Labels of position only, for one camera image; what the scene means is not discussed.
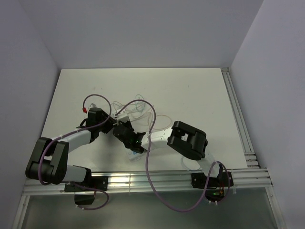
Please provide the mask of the white multicolour power strip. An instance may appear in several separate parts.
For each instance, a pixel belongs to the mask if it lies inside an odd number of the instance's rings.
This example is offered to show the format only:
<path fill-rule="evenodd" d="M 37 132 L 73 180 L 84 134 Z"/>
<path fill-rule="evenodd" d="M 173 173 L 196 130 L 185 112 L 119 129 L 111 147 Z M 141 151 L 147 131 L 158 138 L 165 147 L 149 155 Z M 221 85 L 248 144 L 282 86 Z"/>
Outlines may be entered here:
<path fill-rule="evenodd" d="M 135 162 L 139 160 L 142 156 L 146 155 L 146 153 L 136 153 L 135 151 L 132 151 L 130 149 L 125 149 L 125 152 L 130 162 Z"/>

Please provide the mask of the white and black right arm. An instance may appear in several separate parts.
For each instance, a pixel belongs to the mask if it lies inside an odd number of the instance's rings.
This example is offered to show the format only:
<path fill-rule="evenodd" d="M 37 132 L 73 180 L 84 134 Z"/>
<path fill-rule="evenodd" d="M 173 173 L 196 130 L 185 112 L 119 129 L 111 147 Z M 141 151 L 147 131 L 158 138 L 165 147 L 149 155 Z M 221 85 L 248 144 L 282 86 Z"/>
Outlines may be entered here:
<path fill-rule="evenodd" d="M 206 151 L 208 140 L 206 133 L 182 121 L 175 121 L 173 126 L 153 132 L 136 133 L 131 122 L 120 121 L 114 128 L 113 135 L 120 140 L 125 148 L 134 153 L 142 154 L 153 150 L 171 148 L 183 157 L 198 163 L 206 175 L 207 183 L 217 186 L 223 179 L 221 166 L 214 156 Z"/>

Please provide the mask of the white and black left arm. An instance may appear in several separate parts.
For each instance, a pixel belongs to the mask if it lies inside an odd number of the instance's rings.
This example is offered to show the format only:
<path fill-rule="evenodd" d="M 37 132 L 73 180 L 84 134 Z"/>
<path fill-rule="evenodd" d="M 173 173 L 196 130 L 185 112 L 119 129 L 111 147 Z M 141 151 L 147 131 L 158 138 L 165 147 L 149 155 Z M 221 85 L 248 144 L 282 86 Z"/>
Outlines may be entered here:
<path fill-rule="evenodd" d="M 90 108 L 88 116 L 71 133 L 56 138 L 40 137 L 34 146 L 25 175 L 43 185 L 74 182 L 81 190 L 92 187 L 89 168 L 68 165 L 68 155 L 77 148 L 92 143 L 100 133 L 109 133 L 117 124 L 100 108 Z"/>

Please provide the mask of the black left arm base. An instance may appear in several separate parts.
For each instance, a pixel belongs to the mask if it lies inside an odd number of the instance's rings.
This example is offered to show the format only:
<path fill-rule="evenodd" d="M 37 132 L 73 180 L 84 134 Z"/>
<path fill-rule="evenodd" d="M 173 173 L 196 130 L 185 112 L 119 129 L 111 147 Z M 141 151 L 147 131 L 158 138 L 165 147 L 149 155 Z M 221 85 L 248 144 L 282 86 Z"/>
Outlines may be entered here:
<path fill-rule="evenodd" d="M 108 187 L 108 176 L 91 177 L 89 180 L 77 183 L 69 182 L 65 184 L 65 193 L 74 193 L 74 203 L 76 207 L 83 210 L 97 210 L 107 205 L 109 195 L 106 193 Z M 97 193 L 103 193 L 106 200 L 98 207 L 93 204 L 97 200 Z"/>

